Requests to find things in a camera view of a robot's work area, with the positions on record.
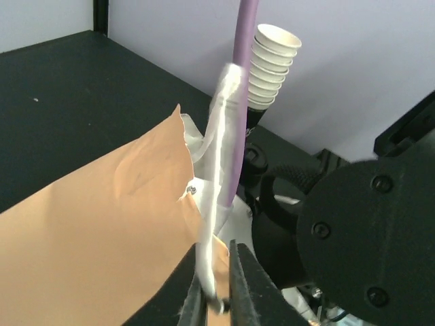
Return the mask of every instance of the purple straw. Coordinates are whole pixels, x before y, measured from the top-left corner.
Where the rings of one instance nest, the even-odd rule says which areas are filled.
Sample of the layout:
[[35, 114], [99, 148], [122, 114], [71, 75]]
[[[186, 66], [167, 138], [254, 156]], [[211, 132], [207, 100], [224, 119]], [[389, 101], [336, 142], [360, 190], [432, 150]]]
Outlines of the purple straw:
[[256, 16], [259, 0], [240, 0], [237, 16], [236, 35], [232, 62], [243, 67], [245, 74], [242, 82], [242, 95], [239, 103], [237, 137], [234, 147], [231, 180], [228, 186], [228, 207], [237, 193], [245, 152], [246, 115], [247, 115], [247, 80], [251, 69], [251, 45], [255, 34]]

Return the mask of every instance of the black table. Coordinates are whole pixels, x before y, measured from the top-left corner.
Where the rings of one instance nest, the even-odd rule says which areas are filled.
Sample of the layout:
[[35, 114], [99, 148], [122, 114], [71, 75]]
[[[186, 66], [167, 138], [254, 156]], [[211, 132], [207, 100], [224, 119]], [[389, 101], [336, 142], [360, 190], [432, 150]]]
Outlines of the black table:
[[[204, 133], [209, 101], [91, 31], [1, 54], [0, 212], [140, 137], [178, 103]], [[319, 165], [262, 127], [249, 141], [263, 148], [270, 166]]]

